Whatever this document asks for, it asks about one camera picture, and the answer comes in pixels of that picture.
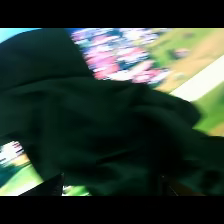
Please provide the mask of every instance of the white path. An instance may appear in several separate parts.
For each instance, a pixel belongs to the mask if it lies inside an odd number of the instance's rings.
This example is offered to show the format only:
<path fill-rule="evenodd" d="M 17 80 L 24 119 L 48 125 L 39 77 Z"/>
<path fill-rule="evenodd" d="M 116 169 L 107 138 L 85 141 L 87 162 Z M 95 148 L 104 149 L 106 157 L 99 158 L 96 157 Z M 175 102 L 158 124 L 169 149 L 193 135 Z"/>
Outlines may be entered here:
<path fill-rule="evenodd" d="M 171 95 L 180 97 L 187 101 L 195 101 L 223 81 L 224 55 L 171 92 Z"/>

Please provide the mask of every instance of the dark green fabric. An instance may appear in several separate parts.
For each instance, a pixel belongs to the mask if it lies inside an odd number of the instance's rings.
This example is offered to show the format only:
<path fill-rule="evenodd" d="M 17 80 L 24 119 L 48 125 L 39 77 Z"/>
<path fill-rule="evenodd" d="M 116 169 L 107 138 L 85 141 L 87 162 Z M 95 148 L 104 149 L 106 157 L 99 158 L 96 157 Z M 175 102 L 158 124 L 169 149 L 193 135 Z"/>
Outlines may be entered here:
<path fill-rule="evenodd" d="M 0 73 L 0 143 L 19 141 L 44 180 L 63 172 L 92 195 L 160 195 L 168 175 L 224 195 L 224 140 L 192 129 L 193 105 L 95 80 L 63 29 L 0 44 Z"/>

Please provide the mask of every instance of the blue sky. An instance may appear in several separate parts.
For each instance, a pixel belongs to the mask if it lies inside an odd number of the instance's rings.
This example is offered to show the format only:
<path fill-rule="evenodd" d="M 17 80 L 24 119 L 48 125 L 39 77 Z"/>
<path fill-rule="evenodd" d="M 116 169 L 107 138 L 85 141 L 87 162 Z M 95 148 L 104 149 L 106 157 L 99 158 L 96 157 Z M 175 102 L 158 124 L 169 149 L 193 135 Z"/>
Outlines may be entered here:
<path fill-rule="evenodd" d="M 0 43 L 15 36 L 16 34 L 36 29 L 40 28 L 0 28 Z"/>

